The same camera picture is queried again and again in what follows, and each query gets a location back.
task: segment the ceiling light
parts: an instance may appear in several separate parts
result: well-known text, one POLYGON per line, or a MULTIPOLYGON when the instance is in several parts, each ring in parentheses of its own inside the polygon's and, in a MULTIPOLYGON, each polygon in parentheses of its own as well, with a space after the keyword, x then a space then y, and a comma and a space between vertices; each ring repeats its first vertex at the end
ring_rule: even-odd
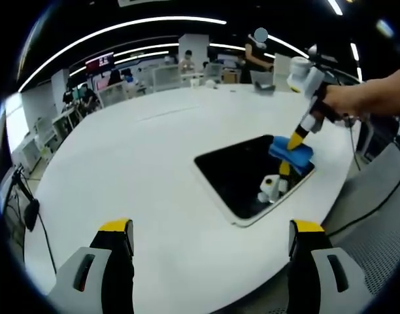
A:
POLYGON ((73 75, 76 75, 77 73, 79 73, 79 72, 81 72, 81 71, 83 71, 83 70, 85 70, 86 69, 86 67, 81 67, 80 69, 78 69, 78 70, 76 70, 76 71, 73 71, 69 76, 71 77, 71 76, 73 76, 73 75))
MULTIPOLYGON (((245 51, 244 47, 231 46, 230 44, 209 44, 209 46, 245 51)), ((273 54, 264 54, 264 56, 270 57, 270 58, 276 58, 273 54)))
POLYGON ((115 57, 118 56, 122 56, 124 54, 131 54, 132 52, 136 52, 136 51, 141 51, 141 50, 147 50, 147 49, 153 49, 153 48, 163 48, 163 47, 175 47, 175 46, 179 46, 180 44, 176 43, 176 44, 155 44, 154 46, 146 46, 146 47, 142 47, 142 48, 136 48, 136 49, 132 49, 132 50, 128 50, 128 51, 123 51, 123 52, 119 52, 118 54, 114 54, 115 57))
POLYGON ((101 59, 101 58, 104 58, 104 57, 111 56, 112 54, 113 54, 112 52, 109 52, 108 54, 103 54, 102 56, 98 56, 98 57, 92 58, 91 60, 86 61, 85 64, 89 64, 92 61, 95 61, 95 60, 98 60, 98 59, 101 59))
POLYGON ((100 29, 99 31, 96 31, 94 33, 91 33, 75 42, 72 44, 69 44, 66 46, 64 49, 56 52, 52 57, 47 59, 40 67, 38 67, 30 76, 27 80, 24 81, 24 83, 20 86, 18 89, 18 92, 20 93, 27 84, 35 77, 40 71, 42 71, 50 62, 54 61, 57 57, 62 55, 64 52, 68 51, 69 49, 75 47, 76 45, 83 43, 84 41, 87 41, 88 39, 91 39, 95 36, 101 35, 103 33, 106 33, 108 31, 112 31, 114 29, 119 29, 125 26, 131 26, 135 24, 141 24, 141 23, 148 23, 148 22, 160 22, 160 21, 196 21, 196 22, 207 22, 207 23, 215 23, 215 24, 222 24, 225 25, 226 21, 222 20, 216 20, 214 18, 199 18, 195 16, 160 16, 157 18, 143 18, 141 20, 135 20, 135 21, 130 21, 126 23, 121 23, 121 24, 116 24, 107 28, 100 29))
POLYGON ((379 20, 376 23, 376 28, 383 36, 387 38, 392 38, 395 35, 392 27, 385 20, 379 20))
POLYGON ((360 67, 357 68, 357 75, 358 75, 358 80, 360 82, 363 82, 363 73, 361 73, 361 68, 360 67))
POLYGON ((337 15, 342 15, 341 8, 339 7, 338 3, 335 0, 328 0, 328 2, 335 11, 335 13, 337 13, 337 15))
POLYGON ((219 48, 228 48, 228 49, 235 49, 235 50, 243 50, 245 51, 244 47, 238 46, 231 46, 230 44, 209 44, 211 47, 219 47, 219 48))
POLYGON ((354 55, 354 60, 359 61, 358 51, 356 44, 351 43, 352 54, 354 55))
POLYGON ((169 51, 160 51, 160 52, 153 52, 153 53, 150 53, 150 54, 141 54, 139 56, 130 57, 130 58, 126 58, 126 59, 123 59, 123 60, 116 61, 116 62, 114 62, 114 64, 119 64, 119 63, 131 61, 131 60, 135 60, 135 59, 141 59, 141 58, 150 57, 150 56, 158 56, 160 54, 168 54, 168 53, 169 53, 169 51))
POLYGON ((285 41, 282 41, 281 39, 268 35, 268 39, 275 41, 276 43, 282 44, 283 46, 292 49, 293 51, 297 52, 298 54, 304 56, 305 58, 309 58, 309 55, 307 55, 306 53, 304 53, 303 51, 297 49, 296 47, 292 46, 291 44, 286 43, 285 41))

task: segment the desk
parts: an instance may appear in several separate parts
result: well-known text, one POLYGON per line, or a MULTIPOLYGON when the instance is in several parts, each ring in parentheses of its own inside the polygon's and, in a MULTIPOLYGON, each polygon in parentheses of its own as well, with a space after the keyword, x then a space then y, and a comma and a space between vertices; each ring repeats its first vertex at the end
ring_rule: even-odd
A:
POLYGON ((199 77, 205 76, 204 73, 186 73, 186 74, 181 74, 182 79, 197 79, 199 77))
POLYGON ((52 120, 54 131, 61 142, 68 136, 68 131, 65 130, 65 128, 63 127, 62 120, 66 118, 68 120, 69 126, 71 127, 71 130, 73 130, 74 124, 71 121, 71 115, 75 112, 77 112, 78 118, 82 120, 81 114, 75 107, 66 110, 65 112, 61 113, 59 116, 57 116, 55 119, 52 120))
MULTIPOLYGON (((106 221, 129 217, 135 313, 210 313, 280 271, 289 260, 290 219, 322 223, 337 198, 353 159, 351 136, 329 122, 310 134, 315 173, 255 224, 230 225, 193 159, 266 133, 290 136, 308 106, 301 94, 253 91, 246 84, 168 90, 86 117, 35 194, 56 265, 88 246, 106 221)), ((26 231, 25 268, 50 291, 55 275, 39 220, 26 231)))
POLYGON ((41 152, 35 142, 35 134, 29 133, 11 153, 12 163, 16 166, 22 164, 26 175, 29 175, 39 162, 41 152))

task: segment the computer monitor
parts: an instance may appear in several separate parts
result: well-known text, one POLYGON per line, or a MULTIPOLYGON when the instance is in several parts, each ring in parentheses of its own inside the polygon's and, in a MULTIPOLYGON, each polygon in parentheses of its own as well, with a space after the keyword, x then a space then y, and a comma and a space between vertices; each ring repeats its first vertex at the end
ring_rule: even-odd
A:
POLYGON ((88 60, 85 63, 86 73, 88 76, 94 76, 114 68, 114 54, 109 52, 94 59, 88 60))

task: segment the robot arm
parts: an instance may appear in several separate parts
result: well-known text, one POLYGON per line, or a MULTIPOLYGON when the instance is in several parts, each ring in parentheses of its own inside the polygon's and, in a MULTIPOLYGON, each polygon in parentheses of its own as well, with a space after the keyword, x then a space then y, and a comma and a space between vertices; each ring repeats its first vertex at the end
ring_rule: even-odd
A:
POLYGON ((323 102, 326 86, 333 84, 332 77, 310 60, 294 57, 290 63, 290 76, 287 82, 292 90, 301 92, 309 100, 309 109, 288 143, 288 149, 292 150, 303 142, 310 131, 319 132, 324 118, 334 122, 340 120, 341 116, 323 102))

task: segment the blue sponge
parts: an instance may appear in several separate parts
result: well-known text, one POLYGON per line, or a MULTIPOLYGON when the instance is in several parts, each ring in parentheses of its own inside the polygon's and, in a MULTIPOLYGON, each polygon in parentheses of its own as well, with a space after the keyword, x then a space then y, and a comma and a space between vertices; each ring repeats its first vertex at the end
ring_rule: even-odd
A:
POLYGON ((305 144, 300 144, 293 150, 287 150, 289 140, 287 137, 274 136, 268 153, 271 156, 287 161, 301 175, 310 164, 313 149, 305 144))

